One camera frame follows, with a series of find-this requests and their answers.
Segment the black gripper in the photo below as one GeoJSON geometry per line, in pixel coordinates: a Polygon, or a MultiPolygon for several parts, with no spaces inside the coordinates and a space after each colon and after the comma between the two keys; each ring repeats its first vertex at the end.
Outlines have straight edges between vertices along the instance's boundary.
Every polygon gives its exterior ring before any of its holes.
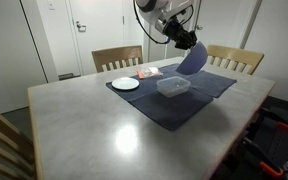
{"type": "Polygon", "coordinates": [[[175,42],[175,47],[178,49],[188,50],[196,45],[195,32],[185,30],[176,18],[166,23],[163,33],[175,42]]]}

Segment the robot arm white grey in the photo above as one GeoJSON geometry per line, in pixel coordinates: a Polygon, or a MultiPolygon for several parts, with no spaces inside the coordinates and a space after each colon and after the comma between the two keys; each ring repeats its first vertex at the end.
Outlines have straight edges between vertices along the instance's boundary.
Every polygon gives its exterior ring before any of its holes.
{"type": "Polygon", "coordinates": [[[171,40],[175,42],[175,47],[182,50],[187,50],[196,45],[197,37],[194,31],[187,31],[183,25],[187,23],[191,16],[184,21],[179,21],[177,16],[184,15],[186,10],[190,8],[191,13],[194,13],[193,1],[185,0],[177,7],[172,8],[170,0],[133,0],[133,9],[136,20],[144,33],[156,44],[159,41],[151,37],[143,27],[139,15],[162,35],[167,37],[165,44],[171,40]]]}

